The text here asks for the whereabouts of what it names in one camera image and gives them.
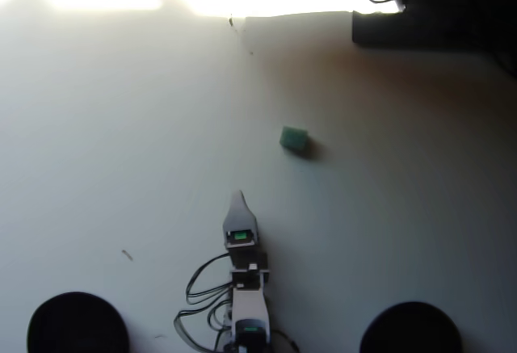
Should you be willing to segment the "white gripper with motor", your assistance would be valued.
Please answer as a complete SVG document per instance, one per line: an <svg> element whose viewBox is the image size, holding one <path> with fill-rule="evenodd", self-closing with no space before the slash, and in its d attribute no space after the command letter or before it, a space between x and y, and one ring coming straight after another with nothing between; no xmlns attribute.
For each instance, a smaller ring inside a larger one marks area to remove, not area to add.
<svg viewBox="0 0 517 353"><path fill-rule="evenodd" d="M225 248L236 269L267 269L267 253L253 231L258 230L255 215L247 206L242 191L235 191L230 200L229 210L223 222Z"/></svg>

